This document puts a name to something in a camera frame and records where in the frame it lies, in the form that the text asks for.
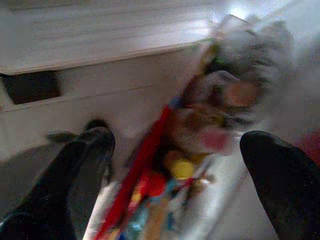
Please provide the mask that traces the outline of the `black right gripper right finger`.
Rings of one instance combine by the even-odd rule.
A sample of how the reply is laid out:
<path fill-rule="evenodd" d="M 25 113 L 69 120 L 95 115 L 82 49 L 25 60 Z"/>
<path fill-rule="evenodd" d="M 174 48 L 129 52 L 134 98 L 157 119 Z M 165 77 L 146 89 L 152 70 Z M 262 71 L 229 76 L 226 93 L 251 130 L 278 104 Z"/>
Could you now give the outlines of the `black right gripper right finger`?
<path fill-rule="evenodd" d="M 259 200 L 280 240 L 320 238 L 320 168 L 300 148 L 249 131 L 240 151 Z"/>

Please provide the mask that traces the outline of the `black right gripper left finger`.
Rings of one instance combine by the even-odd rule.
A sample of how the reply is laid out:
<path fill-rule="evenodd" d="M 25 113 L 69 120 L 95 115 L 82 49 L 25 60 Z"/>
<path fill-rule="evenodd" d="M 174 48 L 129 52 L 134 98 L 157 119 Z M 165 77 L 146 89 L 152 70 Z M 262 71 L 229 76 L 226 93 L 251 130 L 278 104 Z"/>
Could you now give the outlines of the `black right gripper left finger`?
<path fill-rule="evenodd" d="M 112 174 L 116 138 L 87 126 L 67 143 L 32 190 L 0 222 L 2 240 L 81 240 L 105 174 Z"/>

